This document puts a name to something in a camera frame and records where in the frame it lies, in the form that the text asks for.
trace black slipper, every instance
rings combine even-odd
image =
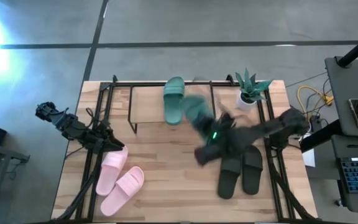
[[[251,145],[242,155],[242,190],[255,195],[259,191],[260,173],[264,169],[262,155],[258,148]]]
[[[233,197],[237,179],[241,173],[241,156],[222,158],[218,195],[223,199]]]

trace wooden table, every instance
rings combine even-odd
[[[83,85],[77,116],[84,123],[90,121],[85,109],[89,107],[94,110],[96,107],[99,84],[100,82],[85,82]],[[236,109],[238,88],[214,87],[213,91],[216,116],[221,113],[220,102],[237,116],[237,124],[250,126],[259,123],[257,107],[248,113]],[[263,140],[259,139],[254,143],[264,159],[259,193],[245,194],[239,177],[233,198],[223,200],[216,193],[220,160],[200,167],[193,152],[202,142],[188,121],[184,119],[178,126],[169,126],[163,122],[162,87],[134,87],[131,120],[138,123],[137,134],[133,133],[127,120],[129,93],[129,87],[114,88],[109,120],[115,136],[129,148],[129,157],[121,175],[131,167],[139,166],[144,171],[145,183],[140,192],[112,217],[105,217],[100,212],[99,207],[104,197],[98,196],[94,222],[277,221]],[[211,105],[209,86],[186,86],[186,94],[189,93],[204,94]],[[283,81],[276,80],[270,85],[270,96],[275,116],[289,109]],[[266,108],[265,117],[269,119]],[[67,153],[77,148],[79,144],[71,142]],[[65,161],[52,218],[62,214],[78,193],[85,157],[86,150],[82,150]],[[317,217],[300,150],[288,147],[284,150],[283,157],[291,191],[306,210]],[[89,194],[90,190],[85,200],[84,215],[88,210]],[[281,190],[280,198],[285,217],[288,217]]]

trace concrete floor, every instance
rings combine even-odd
[[[0,44],[92,43],[101,5],[102,0],[0,0]],[[358,40],[358,1],[116,0],[108,4],[99,42],[286,40]],[[119,80],[174,75],[220,80],[247,67],[259,79],[289,85],[325,72],[324,58],[352,47],[98,49],[89,79],[116,74]],[[44,101],[75,111],[89,54],[89,49],[0,50],[0,127],[9,133],[6,145],[31,154],[16,179],[4,181],[0,223],[49,219],[67,141],[34,111]],[[287,88],[290,103],[300,108],[298,87],[321,89],[326,79],[321,75]],[[334,106],[320,113],[329,122],[337,119]],[[333,204],[339,198],[334,181],[311,179],[311,186],[320,218],[358,223],[358,213]]]

